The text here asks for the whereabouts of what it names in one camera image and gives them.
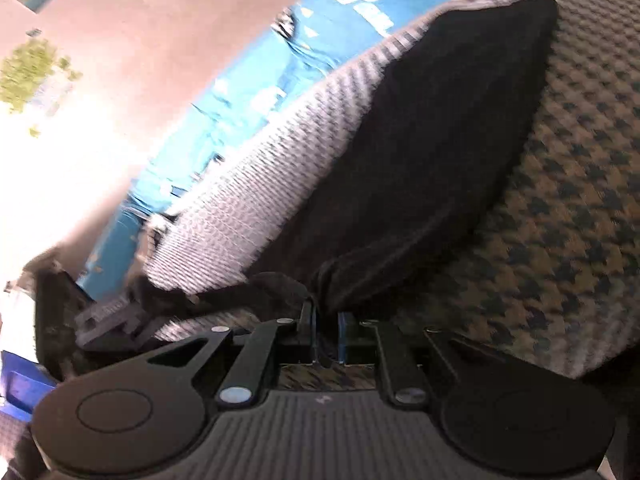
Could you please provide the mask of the blue cartoon print bedsheet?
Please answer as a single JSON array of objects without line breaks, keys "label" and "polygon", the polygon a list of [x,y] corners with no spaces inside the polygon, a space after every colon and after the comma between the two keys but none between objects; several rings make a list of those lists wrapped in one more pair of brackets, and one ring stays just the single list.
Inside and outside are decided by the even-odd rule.
[{"label": "blue cartoon print bedsheet", "polygon": [[168,214],[206,174],[283,107],[341,65],[447,0],[298,0],[170,123],[89,257],[80,288],[116,294],[154,214]]}]

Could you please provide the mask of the green plant wall sticker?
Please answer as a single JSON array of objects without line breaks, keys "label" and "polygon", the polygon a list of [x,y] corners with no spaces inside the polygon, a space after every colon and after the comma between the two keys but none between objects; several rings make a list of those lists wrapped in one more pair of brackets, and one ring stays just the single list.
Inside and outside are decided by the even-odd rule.
[{"label": "green plant wall sticker", "polygon": [[30,37],[1,62],[1,107],[38,138],[83,76],[49,40]]}]

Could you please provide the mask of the houndstooth mattress cover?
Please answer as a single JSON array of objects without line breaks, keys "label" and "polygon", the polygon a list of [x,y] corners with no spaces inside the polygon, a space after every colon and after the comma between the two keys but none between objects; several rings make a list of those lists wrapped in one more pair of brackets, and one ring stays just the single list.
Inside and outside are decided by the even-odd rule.
[{"label": "houndstooth mattress cover", "polygon": [[[198,296],[163,345],[54,380],[10,479],[592,479],[639,377],[639,0],[554,0],[533,127],[466,245],[426,281],[328,311],[248,268],[344,153],[384,70],[449,0],[319,82],[186,196],[142,275]],[[216,393],[257,325],[314,302],[317,359],[257,405]],[[337,317],[395,325],[430,400],[392,405],[338,360]]]}]

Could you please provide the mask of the black garment red print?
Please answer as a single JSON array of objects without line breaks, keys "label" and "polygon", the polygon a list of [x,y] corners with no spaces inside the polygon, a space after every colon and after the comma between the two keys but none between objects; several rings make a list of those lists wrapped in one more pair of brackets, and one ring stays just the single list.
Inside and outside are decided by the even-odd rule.
[{"label": "black garment red print", "polygon": [[348,311],[441,271],[522,154],[558,18],[554,0],[435,18],[386,67],[348,147],[248,278],[290,278]]}]

